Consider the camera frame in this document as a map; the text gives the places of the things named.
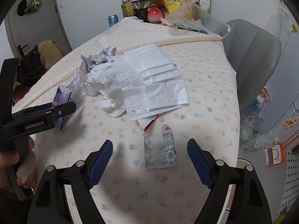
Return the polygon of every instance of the hanging cloth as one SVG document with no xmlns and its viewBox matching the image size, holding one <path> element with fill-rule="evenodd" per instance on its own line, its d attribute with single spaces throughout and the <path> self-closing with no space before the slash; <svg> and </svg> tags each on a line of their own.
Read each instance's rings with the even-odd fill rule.
<svg viewBox="0 0 299 224">
<path fill-rule="evenodd" d="M 41 4 L 41 0 L 31 0 L 29 5 L 25 9 L 24 13 L 27 13 L 28 11 L 34 13 L 40 4 Z"/>
</svg>

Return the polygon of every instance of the blister pack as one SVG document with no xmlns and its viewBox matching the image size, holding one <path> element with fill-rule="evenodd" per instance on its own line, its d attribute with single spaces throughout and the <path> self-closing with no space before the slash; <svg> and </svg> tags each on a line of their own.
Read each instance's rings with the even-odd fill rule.
<svg viewBox="0 0 299 224">
<path fill-rule="evenodd" d="M 169 125 L 162 126 L 160 136 L 144 135 L 144 157 L 146 169 L 175 166 L 176 152 Z"/>
</svg>

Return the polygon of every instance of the blue can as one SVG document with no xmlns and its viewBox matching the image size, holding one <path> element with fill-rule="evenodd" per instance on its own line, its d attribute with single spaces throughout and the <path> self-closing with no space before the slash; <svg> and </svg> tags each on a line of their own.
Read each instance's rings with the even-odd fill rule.
<svg viewBox="0 0 299 224">
<path fill-rule="evenodd" d="M 115 25 L 115 24 L 117 24 L 119 22 L 118 21 L 118 16 L 116 14 L 113 15 L 113 16 L 109 16 L 108 17 L 108 22 L 109 22 L 109 26 L 111 28 L 113 25 Z"/>
</svg>

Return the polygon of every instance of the white face mask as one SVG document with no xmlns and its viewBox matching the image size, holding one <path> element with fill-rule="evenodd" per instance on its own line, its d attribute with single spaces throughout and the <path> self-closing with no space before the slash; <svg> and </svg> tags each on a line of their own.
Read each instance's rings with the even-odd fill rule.
<svg viewBox="0 0 299 224">
<path fill-rule="evenodd" d="M 183 77 L 156 45 L 107 59 L 117 72 L 131 121 L 189 104 Z"/>
</svg>

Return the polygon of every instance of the gray chair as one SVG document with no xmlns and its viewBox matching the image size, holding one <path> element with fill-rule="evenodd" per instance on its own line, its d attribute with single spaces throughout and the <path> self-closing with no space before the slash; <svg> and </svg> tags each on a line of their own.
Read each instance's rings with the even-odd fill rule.
<svg viewBox="0 0 299 224">
<path fill-rule="evenodd" d="M 227 24 L 231 33 L 223 39 L 223 45 L 229 63 L 237 72 L 242 114 L 273 74 L 281 55 L 281 43 L 267 31 L 242 19 Z"/>
</svg>

